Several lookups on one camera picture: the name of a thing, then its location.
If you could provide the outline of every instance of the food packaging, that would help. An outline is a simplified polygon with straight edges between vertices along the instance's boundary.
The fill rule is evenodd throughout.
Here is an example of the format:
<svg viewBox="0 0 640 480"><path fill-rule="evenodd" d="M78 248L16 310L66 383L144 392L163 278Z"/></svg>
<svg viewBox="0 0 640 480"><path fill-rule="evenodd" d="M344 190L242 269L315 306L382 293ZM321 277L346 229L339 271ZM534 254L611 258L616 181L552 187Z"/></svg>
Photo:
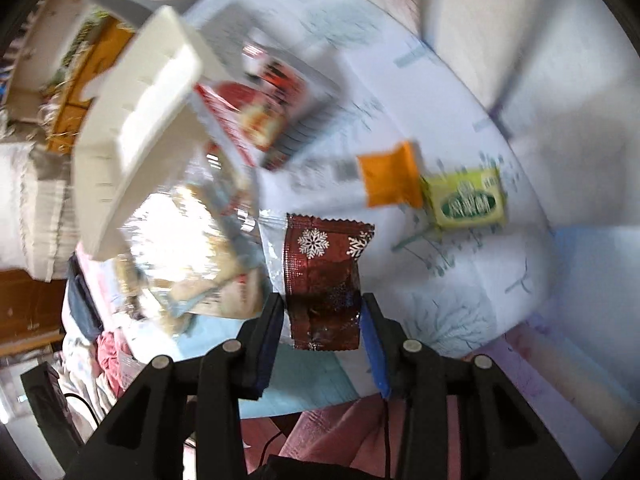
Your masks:
<svg viewBox="0 0 640 480"><path fill-rule="evenodd" d="M260 200L288 211L327 215L340 210L423 206L420 172L410 142L391 152L312 158L279 171L258 171Z"/></svg>
<svg viewBox="0 0 640 480"><path fill-rule="evenodd" d="M112 264L118 284L118 294L111 300L115 313L124 313L132 320L139 320L142 316L138 304L141 283L133 256L131 253L119 254Z"/></svg>
<svg viewBox="0 0 640 480"><path fill-rule="evenodd" d="M427 176L422 180L422 187L440 229L502 224L506 220L496 168Z"/></svg>
<svg viewBox="0 0 640 480"><path fill-rule="evenodd" d="M214 140L232 163L275 170L321 135L337 112L330 105L338 87L282 49L248 40L238 56L246 81L201 80L195 89L217 119Z"/></svg>
<svg viewBox="0 0 640 480"><path fill-rule="evenodd" d="M206 190L196 184L158 189L121 231L136 267L161 301L192 300L245 270Z"/></svg>
<svg viewBox="0 0 640 480"><path fill-rule="evenodd" d="M191 323L191 314L183 314L175 317L164 302L158 300L147 287L140 290L138 296L140 312L148 320L170 337L178 337L188 329Z"/></svg>
<svg viewBox="0 0 640 480"><path fill-rule="evenodd" d="M254 183L243 180L234 171L223 150L214 142L205 147L204 158L198 164L201 169L205 169L200 181L204 182L217 215L231 225L230 231L242 233L253 238L254 242L259 242ZM262 252L259 246L250 250Z"/></svg>
<svg viewBox="0 0 640 480"><path fill-rule="evenodd" d="M188 312L227 319L250 319L262 311L265 291L264 273L261 267L257 267L210 291Z"/></svg>
<svg viewBox="0 0 640 480"><path fill-rule="evenodd" d="M261 211L273 288L286 298L283 339L297 349L355 350L360 342L358 258L370 224Z"/></svg>

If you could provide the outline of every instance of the black cable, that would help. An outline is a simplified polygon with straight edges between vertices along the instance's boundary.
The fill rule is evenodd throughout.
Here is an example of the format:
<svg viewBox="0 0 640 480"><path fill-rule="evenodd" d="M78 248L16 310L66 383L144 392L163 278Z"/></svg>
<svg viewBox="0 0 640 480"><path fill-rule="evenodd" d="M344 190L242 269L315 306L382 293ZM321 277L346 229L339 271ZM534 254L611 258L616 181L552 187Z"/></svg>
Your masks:
<svg viewBox="0 0 640 480"><path fill-rule="evenodd" d="M95 416L94 410L91 409L91 406L89 406L89 403L86 400L76 394L65 394L65 397L73 397L74 399L82 400L82 402L84 402L84 405L89 409L89 413L91 413L91 416L94 418L95 425L100 426L98 417Z"/></svg>
<svg viewBox="0 0 640 480"><path fill-rule="evenodd" d="M391 478L391 442L389 441L389 403L386 399L382 399L385 403L385 479Z"/></svg>
<svg viewBox="0 0 640 480"><path fill-rule="evenodd" d="M264 456L267 454L267 448L269 447L269 444L271 444L271 442L276 440L281 434L282 434L282 431L279 431L278 433L273 435L269 440L267 440L267 443L264 445L264 448L262 449L262 454L260 455L260 465L258 467L260 467L264 463Z"/></svg>

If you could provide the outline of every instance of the white plastic tray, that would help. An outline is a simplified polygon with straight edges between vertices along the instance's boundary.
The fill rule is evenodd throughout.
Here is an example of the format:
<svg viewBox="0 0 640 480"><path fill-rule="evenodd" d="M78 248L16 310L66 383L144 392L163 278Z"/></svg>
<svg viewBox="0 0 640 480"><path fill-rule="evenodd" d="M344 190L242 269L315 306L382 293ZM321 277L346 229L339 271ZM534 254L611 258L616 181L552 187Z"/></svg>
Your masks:
<svg viewBox="0 0 640 480"><path fill-rule="evenodd" d="M186 105L202 76L228 79L171 7L156 11L111 70L74 148L76 216L95 260L122 252L118 228L208 139Z"/></svg>

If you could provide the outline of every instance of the blue gripper pad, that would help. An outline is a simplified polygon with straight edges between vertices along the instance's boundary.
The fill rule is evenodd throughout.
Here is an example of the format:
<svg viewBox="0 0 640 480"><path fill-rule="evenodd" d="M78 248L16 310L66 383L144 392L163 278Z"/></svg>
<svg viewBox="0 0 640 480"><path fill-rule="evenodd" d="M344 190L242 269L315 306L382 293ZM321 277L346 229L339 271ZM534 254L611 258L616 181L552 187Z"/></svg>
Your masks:
<svg viewBox="0 0 640 480"><path fill-rule="evenodd" d="M380 344L380 339L373 325L373 319L371 319L371 314L364 299L362 300L362 309L360 311L360 333L371 364L373 381L380 390L382 397L388 399L391 396L391 386L387 375L385 351Z"/></svg>
<svg viewBox="0 0 640 480"><path fill-rule="evenodd" d="M276 361L276 352L282 332L284 321L284 309L278 309L270 320L266 335L258 355L258 369L256 374L256 388L264 391L268 386L273 371L273 364Z"/></svg>

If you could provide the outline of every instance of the red snack package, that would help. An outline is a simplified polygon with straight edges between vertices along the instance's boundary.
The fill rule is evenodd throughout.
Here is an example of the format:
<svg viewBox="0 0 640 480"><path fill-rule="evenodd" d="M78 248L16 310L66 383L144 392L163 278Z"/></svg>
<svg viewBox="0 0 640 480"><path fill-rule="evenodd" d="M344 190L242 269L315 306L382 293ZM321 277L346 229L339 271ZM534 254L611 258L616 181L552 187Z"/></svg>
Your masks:
<svg viewBox="0 0 640 480"><path fill-rule="evenodd" d="M287 215L284 284L294 347L355 350L360 343L357 259L374 227Z"/></svg>
<svg viewBox="0 0 640 480"><path fill-rule="evenodd" d="M225 81L213 87L197 85L196 90L248 166L260 162L255 148L266 152L287 125L280 102L250 86Z"/></svg>

